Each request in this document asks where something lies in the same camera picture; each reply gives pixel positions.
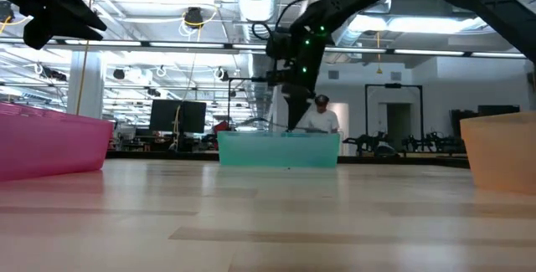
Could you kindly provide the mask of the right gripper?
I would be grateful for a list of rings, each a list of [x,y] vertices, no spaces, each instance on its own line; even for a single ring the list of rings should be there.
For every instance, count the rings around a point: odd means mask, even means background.
[[[288,107],[287,130],[296,129],[306,112],[316,107],[316,83],[326,44],[299,44],[284,51],[290,70],[283,96]]]

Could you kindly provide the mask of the person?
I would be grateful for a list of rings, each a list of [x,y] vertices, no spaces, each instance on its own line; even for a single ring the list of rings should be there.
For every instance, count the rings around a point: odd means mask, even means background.
[[[327,108],[329,98],[318,95],[314,103],[316,108],[306,113],[303,128],[310,132],[337,133],[338,117],[334,111]]]

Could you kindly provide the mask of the teal plastic bin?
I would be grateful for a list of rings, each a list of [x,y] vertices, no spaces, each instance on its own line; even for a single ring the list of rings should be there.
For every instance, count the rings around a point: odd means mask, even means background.
[[[338,134],[221,131],[219,161],[225,166],[314,167],[337,165]]]

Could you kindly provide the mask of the white column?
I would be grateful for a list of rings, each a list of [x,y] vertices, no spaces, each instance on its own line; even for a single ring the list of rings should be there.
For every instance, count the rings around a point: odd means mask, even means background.
[[[73,51],[67,91],[67,113],[100,119],[107,63],[100,52]]]

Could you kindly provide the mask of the black monitor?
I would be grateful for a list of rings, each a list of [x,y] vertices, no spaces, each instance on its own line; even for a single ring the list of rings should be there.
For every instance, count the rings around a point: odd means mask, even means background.
[[[205,127],[207,104],[203,102],[184,101],[178,114],[180,132],[203,133]]]
[[[152,131],[173,131],[181,100],[154,100],[150,115],[149,129]]]

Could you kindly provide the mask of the pink plastic bin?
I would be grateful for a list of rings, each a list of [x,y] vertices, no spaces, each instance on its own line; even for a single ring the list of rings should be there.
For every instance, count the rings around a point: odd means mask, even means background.
[[[0,102],[0,182],[99,170],[112,132],[109,121]]]

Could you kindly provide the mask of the ceiling light bar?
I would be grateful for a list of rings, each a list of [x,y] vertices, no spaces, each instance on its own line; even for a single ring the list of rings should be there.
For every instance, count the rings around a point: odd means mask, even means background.
[[[128,41],[103,40],[90,41],[89,50],[93,51],[153,51],[153,52],[205,52],[205,53],[232,53],[250,51],[253,54],[263,54],[264,44],[229,44],[229,43],[201,43],[201,42],[154,42],[154,41]],[[338,47],[327,46],[326,53],[335,54],[386,54],[436,57],[463,57],[475,59],[527,59],[524,54],[512,52],[476,52],[459,50],[433,50],[433,49],[381,49],[364,47]]]

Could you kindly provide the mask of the black cabinet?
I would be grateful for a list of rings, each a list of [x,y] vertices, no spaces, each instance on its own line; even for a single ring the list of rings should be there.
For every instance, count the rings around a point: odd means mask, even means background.
[[[457,144],[459,145],[459,151],[462,153],[466,152],[465,143],[461,138],[461,120],[481,116],[518,113],[519,111],[519,105],[479,105],[476,111],[459,109],[450,110],[453,136],[458,140]]]

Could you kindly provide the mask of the orange plastic bin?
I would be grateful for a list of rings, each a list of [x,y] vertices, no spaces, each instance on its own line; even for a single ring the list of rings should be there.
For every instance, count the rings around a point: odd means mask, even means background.
[[[536,195],[536,111],[461,120],[475,186]]]

